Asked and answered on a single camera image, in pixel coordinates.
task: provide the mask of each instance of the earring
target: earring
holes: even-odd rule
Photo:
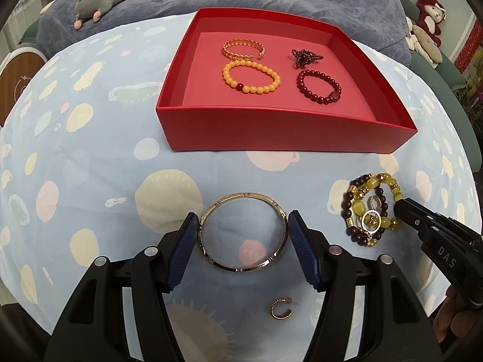
[[[281,316],[276,315],[276,314],[273,312],[273,310],[274,310],[274,308],[275,308],[275,307],[276,307],[276,306],[277,306],[279,303],[286,303],[286,304],[295,303],[296,305],[298,305],[298,303],[297,303],[297,302],[292,301],[292,299],[291,299],[291,298],[289,298],[289,297],[285,297],[285,298],[277,298],[277,299],[276,299],[275,301],[273,301],[273,302],[271,303],[271,305],[270,305],[270,314],[271,314],[271,316],[272,316],[274,319],[276,319],[276,320],[285,320],[285,319],[288,319],[288,318],[289,318],[289,317],[292,315],[292,313],[293,313],[293,311],[291,311],[290,309],[287,309],[287,310],[285,311],[285,313],[283,313]]]

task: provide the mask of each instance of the polka dot tablecloth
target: polka dot tablecloth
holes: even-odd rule
[[[376,247],[362,248],[345,234],[340,216],[349,180],[388,172],[405,196],[481,229],[467,158],[431,89],[404,66],[360,45],[419,130],[393,154],[174,153],[155,104],[193,15],[120,26],[74,44],[23,92],[0,131],[0,277],[14,297],[52,332],[96,256],[134,257],[177,229],[189,211],[201,215],[228,194],[259,192],[287,213],[298,209],[310,228],[354,255],[392,255],[431,312],[448,283],[421,253],[416,232],[407,226],[388,230]],[[204,242],[217,261],[243,266],[270,255],[282,230],[268,205],[242,199],[210,216]],[[348,356],[357,353],[362,295],[358,289]],[[279,322],[269,306],[284,296],[299,305]],[[302,361],[322,301],[306,283],[290,241],[271,265],[243,274],[210,265],[195,246],[182,283],[165,296],[188,362]],[[131,353],[141,358],[128,316]]]

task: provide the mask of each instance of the sofa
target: sofa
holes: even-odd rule
[[[417,21],[419,8],[411,0],[400,0],[406,16]],[[417,74],[433,90],[441,105],[446,110],[458,136],[463,144],[469,165],[473,172],[481,168],[481,150],[472,124],[462,105],[453,94],[454,90],[466,86],[463,75],[443,53],[443,62],[434,69],[417,52],[411,52],[412,62],[409,69]]]

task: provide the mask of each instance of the red box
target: red box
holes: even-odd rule
[[[224,42],[247,38],[265,46],[260,61],[276,71],[281,85],[268,94],[244,94],[226,85]],[[308,49],[323,60],[306,68],[334,78],[342,87],[336,103],[320,105],[299,92],[292,49]],[[249,46],[231,52],[253,54]],[[250,86],[271,79],[248,67],[231,77]],[[305,79],[314,93],[332,87]],[[266,150],[391,153],[416,132],[391,85],[339,28],[305,17],[259,9],[202,8],[194,16],[166,76],[156,105],[174,151]]]

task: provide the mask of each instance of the silver bolt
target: silver bolt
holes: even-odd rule
[[[389,256],[388,254],[383,254],[383,255],[381,256],[381,262],[382,262],[383,264],[387,264],[387,265],[389,265],[389,264],[392,264],[393,259],[392,259],[392,257],[391,257],[391,256]]]
[[[339,245],[330,245],[329,253],[333,254],[334,256],[339,256],[342,254],[342,248]]]
[[[144,250],[144,254],[146,256],[155,256],[158,253],[158,248],[156,246],[149,246],[149,248],[146,248]]]
[[[97,267],[102,267],[105,263],[107,263],[107,258],[104,256],[100,256],[94,260],[94,265]]]

